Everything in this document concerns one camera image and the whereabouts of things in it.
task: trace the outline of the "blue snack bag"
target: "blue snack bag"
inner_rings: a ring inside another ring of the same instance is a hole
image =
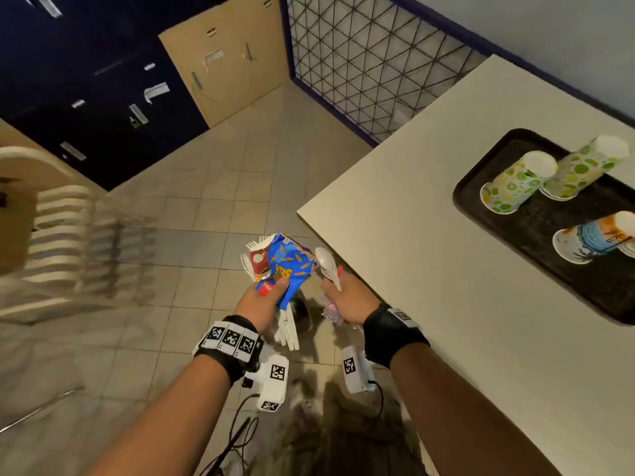
[[[277,303],[278,307],[286,309],[295,292],[318,263],[317,259],[306,247],[301,246],[285,234],[278,233],[269,244],[267,260],[269,261],[271,276],[268,279],[259,281],[256,285],[256,290],[266,295],[275,285],[275,283],[272,284],[272,279],[276,282],[281,277],[289,279],[289,288]]]

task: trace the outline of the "white table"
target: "white table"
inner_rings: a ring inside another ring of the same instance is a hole
[[[600,134],[635,148],[635,130],[492,56],[298,214],[563,474],[631,475],[635,328],[593,312],[452,202],[518,127],[570,150]],[[635,155],[611,174],[635,186]]]

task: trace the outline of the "forearm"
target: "forearm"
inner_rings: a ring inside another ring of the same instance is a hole
[[[401,348],[391,372],[442,476],[560,474],[520,429],[425,344]]]
[[[167,390],[98,459],[92,476],[191,475],[227,399],[226,370],[192,360]]]

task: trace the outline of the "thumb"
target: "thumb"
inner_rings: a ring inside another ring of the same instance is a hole
[[[337,300],[342,295],[342,293],[337,290],[337,288],[335,287],[335,284],[329,278],[325,277],[322,283],[320,284],[320,287],[324,291],[324,294],[326,294],[326,296],[331,301],[337,304]]]
[[[278,300],[284,295],[284,293],[286,292],[288,288],[289,288],[289,279],[285,277],[278,279],[273,289],[271,289],[269,294],[267,294],[267,299],[271,299],[274,304],[277,303]]]

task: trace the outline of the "plastic spoon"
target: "plastic spoon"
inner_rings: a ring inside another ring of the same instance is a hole
[[[327,249],[318,247],[316,248],[316,257],[324,276],[335,284],[338,291],[342,292],[340,278],[337,275],[337,265],[335,264],[333,255]]]

